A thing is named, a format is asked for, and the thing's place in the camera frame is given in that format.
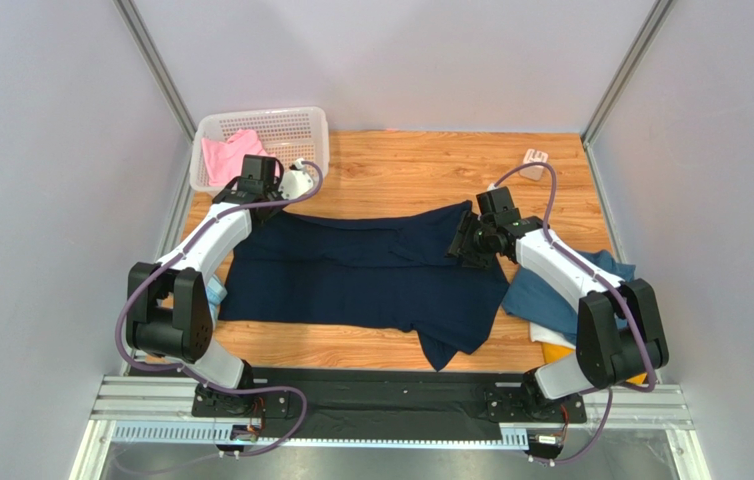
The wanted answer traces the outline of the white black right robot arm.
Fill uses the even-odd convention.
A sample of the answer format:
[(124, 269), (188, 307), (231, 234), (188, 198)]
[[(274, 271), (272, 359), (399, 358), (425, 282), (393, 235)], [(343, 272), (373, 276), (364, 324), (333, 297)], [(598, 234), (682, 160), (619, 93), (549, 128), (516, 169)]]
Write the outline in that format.
[(669, 361), (653, 287), (626, 281), (579, 256), (539, 217), (522, 217), (506, 187), (477, 197), (480, 211), (462, 214), (447, 254), (462, 265), (485, 268), (497, 256), (542, 278), (577, 315), (574, 353), (526, 372), (517, 392), (523, 413), (557, 415), (586, 391), (651, 376)]

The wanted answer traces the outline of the navy blue t shirt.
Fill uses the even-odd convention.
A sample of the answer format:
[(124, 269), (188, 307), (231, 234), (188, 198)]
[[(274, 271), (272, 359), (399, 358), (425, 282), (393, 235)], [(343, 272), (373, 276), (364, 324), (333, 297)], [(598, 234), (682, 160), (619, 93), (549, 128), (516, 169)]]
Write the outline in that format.
[(510, 285), (498, 263), (447, 257), (470, 210), (465, 201), (381, 219), (280, 212), (234, 248), (219, 317), (414, 332), (442, 370), (487, 341)]

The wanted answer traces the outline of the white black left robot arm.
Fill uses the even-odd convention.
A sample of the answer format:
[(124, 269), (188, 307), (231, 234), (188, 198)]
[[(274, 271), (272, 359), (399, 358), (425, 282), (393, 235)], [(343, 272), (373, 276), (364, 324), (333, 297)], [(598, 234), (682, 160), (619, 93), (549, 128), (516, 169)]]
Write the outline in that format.
[(280, 187), (294, 174), (273, 157), (248, 155), (240, 175), (214, 197), (203, 222), (155, 263), (136, 263), (118, 316), (120, 356), (146, 372), (180, 369), (198, 382), (200, 404), (234, 416), (260, 415), (251, 366), (214, 338), (216, 305), (224, 297), (215, 271), (255, 224), (280, 212)]

